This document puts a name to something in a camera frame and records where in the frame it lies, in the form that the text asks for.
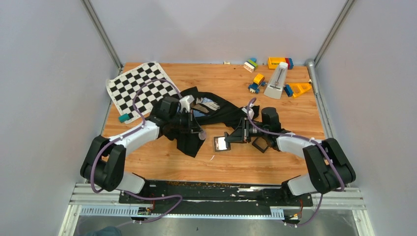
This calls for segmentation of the black printed t-shirt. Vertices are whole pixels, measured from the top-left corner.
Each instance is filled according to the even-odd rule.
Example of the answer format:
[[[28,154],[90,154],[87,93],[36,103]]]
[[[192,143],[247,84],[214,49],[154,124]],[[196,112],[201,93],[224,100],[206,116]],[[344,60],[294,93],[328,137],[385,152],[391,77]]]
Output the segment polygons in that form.
[[[170,141],[176,140],[177,149],[187,156],[196,157],[204,141],[191,133],[182,133],[169,124],[169,120],[180,113],[179,98],[187,95],[194,97],[191,110],[196,112],[200,126],[223,123],[227,127],[235,128],[241,118],[247,116],[241,108],[232,102],[211,92],[202,92],[197,87],[188,88],[173,96],[166,96],[158,101],[147,118],[156,124],[160,124],[160,136],[167,137]],[[255,115],[259,116],[260,107],[251,105]]]

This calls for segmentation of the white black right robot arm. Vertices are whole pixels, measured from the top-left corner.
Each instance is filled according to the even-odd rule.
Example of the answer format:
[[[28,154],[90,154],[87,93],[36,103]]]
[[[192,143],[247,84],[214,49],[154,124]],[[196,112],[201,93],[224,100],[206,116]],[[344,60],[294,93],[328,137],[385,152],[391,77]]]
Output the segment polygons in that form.
[[[261,110],[261,119],[256,122],[241,118],[237,128],[225,135],[225,143],[251,143],[262,153],[272,148],[305,160],[307,174],[282,182],[283,203],[294,205],[304,194],[342,191],[346,184],[356,180],[356,173],[335,138],[315,140],[296,135],[281,126],[272,107]]]

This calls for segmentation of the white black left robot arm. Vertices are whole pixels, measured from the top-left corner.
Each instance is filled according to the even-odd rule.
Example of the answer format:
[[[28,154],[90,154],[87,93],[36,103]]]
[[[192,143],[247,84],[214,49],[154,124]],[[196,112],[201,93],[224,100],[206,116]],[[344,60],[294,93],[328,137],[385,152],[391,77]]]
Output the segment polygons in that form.
[[[110,138],[95,137],[81,165],[80,175],[105,191],[128,191],[137,202],[147,202],[151,191],[145,186],[146,180],[125,172],[126,157],[161,136],[176,140],[178,150],[195,157],[206,133],[194,116],[194,100],[192,95],[181,99],[164,97],[141,124]]]

